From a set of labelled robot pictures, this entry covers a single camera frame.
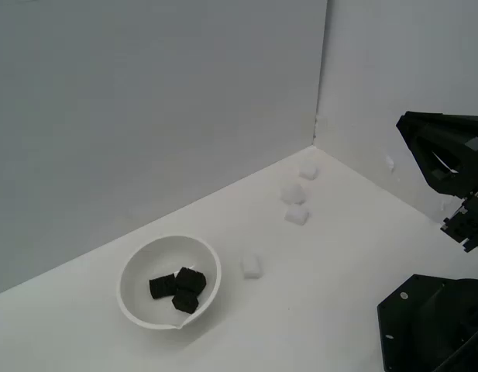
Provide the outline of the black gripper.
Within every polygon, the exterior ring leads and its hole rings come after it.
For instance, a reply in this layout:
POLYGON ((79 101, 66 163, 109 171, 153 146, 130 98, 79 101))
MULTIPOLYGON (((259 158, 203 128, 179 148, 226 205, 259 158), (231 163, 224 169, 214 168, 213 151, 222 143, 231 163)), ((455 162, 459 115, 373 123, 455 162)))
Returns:
POLYGON ((406 112, 396 127, 428 186, 465 198, 441 230, 467 253, 478 248, 478 116, 406 112))

